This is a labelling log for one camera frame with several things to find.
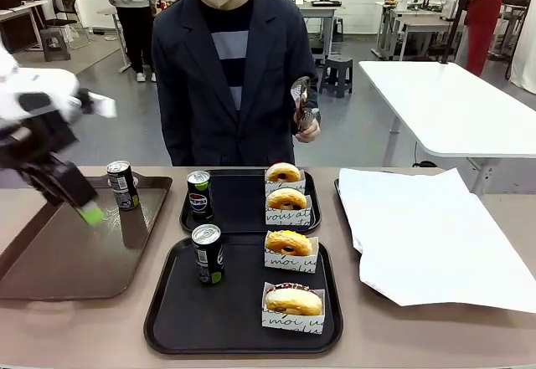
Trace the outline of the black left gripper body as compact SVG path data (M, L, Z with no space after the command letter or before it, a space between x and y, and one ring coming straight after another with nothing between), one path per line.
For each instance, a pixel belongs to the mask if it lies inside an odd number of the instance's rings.
M69 110L44 92L16 93L2 109L1 168L15 171L47 202L68 203L76 212L98 198L80 169L56 154L77 142Z

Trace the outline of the person left hand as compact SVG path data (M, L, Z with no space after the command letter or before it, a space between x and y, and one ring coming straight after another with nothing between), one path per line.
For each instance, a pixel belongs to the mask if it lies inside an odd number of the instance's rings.
M298 119L297 115L294 116L294 121L297 127L297 133L294 137L301 143L311 143L315 141L321 133L320 123L318 121L318 110L314 109L313 112L314 114L311 115L310 125L305 129L302 129L301 121Z

